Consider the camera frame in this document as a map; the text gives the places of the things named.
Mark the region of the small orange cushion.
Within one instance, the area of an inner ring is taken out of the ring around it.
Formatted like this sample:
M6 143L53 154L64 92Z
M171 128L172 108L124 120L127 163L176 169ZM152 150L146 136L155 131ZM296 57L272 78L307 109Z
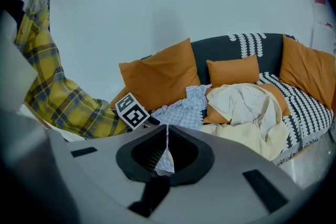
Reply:
M256 55L236 60L207 60L206 63L213 88L238 83L256 83L259 80Z
M282 116L289 116L290 110L287 105L287 101L281 91L273 84L258 84L260 88L269 91L274 95L278 101L281 110ZM204 123L215 123L215 124L230 124L231 120L227 120L222 115L220 115L212 106L207 104L207 116L204 119Z

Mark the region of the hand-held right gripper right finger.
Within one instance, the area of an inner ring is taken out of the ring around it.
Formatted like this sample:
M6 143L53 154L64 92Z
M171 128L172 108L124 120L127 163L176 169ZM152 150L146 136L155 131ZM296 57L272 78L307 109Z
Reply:
M172 187L150 215L159 224L246 224L269 215L244 173L260 172L286 201L301 188L275 165L243 144L184 127L175 127L207 143L214 152L208 173L192 185Z

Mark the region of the white cabinet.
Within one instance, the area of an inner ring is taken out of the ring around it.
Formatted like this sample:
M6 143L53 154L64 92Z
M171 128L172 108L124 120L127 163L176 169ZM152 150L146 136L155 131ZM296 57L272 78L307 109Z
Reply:
M336 32L330 24L313 24L311 48L336 56Z

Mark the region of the red and white wall sign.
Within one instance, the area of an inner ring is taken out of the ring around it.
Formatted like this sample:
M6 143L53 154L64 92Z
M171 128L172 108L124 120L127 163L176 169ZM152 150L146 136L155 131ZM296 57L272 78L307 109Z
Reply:
M326 0L312 0L314 20L317 23L325 24L328 19Z

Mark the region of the off-white clothes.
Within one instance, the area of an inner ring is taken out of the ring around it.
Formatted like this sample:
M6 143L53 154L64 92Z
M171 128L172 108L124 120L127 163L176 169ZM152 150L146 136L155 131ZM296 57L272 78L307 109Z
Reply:
M223 85L206 91L207 104L224 118L231 120L232 125L257 119L268 102L272 101L271 96L274 95L269 91L260 88L257 84L249 83Z

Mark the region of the large orange cushion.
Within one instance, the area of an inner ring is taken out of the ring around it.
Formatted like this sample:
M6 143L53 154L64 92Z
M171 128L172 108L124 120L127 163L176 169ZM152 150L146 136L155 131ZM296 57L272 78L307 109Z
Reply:
M187 87L201 85L189 38L119 69L125 89L147 111L185 99Z

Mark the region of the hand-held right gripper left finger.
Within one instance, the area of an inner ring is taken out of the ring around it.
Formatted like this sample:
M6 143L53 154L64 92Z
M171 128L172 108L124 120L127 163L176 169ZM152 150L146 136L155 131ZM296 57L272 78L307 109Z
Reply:
M116 163L125 143L152 128L94 140L66 142L48 130L59 172L77 207L80 224L166 224L155 215L144 218L128 206L140 200L145 184L129 180Z

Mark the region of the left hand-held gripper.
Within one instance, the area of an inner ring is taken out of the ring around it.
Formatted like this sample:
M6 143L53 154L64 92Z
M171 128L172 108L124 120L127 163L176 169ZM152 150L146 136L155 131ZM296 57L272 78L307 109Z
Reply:
M128 93L115 104L119 118L121 118L133 131L141 127L149 118L149 113Z

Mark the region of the blue checked clothes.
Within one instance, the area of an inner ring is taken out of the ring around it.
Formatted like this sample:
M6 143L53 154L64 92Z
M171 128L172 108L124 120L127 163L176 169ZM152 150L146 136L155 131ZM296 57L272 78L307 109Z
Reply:
M207 108L206 91L211 86L186 87L186 98L152 111L151 116L161 124L199 130L203 125L203 112Z

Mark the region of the person's left forearm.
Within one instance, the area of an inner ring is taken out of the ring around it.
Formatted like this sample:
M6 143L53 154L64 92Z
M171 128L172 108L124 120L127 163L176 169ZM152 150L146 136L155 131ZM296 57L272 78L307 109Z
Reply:
M31 60L37 77L26 103L47 123L86 139L105 138L127 132L127 125L108 107L105 100L94 99L75 82L67 79L57 60Z

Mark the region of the pale yellow textured clothes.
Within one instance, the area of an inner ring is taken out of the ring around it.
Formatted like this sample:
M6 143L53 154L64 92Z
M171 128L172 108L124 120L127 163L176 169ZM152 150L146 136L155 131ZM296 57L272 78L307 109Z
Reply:
M262 114L252 122L243 124L215 124L202 127L202 131L238 142L263 158L273 161L285 149L289 130L283 121L281 109L274 96Z

